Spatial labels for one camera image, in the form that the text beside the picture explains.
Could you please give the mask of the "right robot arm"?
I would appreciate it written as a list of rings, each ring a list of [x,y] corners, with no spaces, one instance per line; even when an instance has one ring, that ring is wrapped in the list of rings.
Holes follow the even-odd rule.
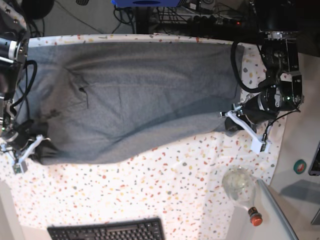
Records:
[[[37,133],[35,121],[35,89],[38,65],[28,59],[31,16],[34,0],[2,0],[0,2],[0,136],[3,153],[11,152],[15,162],[30,158],[40,160],[36,141],[47,140]]]

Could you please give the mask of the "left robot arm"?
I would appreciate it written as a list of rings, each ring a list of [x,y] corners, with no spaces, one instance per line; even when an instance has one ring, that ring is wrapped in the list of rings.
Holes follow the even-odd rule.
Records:
[[[263,39],[258,51],[266,70],[265,80],[256,88],[249,88],[243,83],[236,63],[236,49],[245,37],[236,39],[230,51],[233,73],[241,89],[255,96],[233,105],[231,113],[235,119],[230,116],[226,118],[227,131],[255,131],[258,125],[268,122],[263,134],[266,139],[271,126],[280,119],[280,112],[287,115],[299,112],[303,91],[297,49],[299,29],[296,3],[295,0],[251,1],[259,31],[251,37]]]

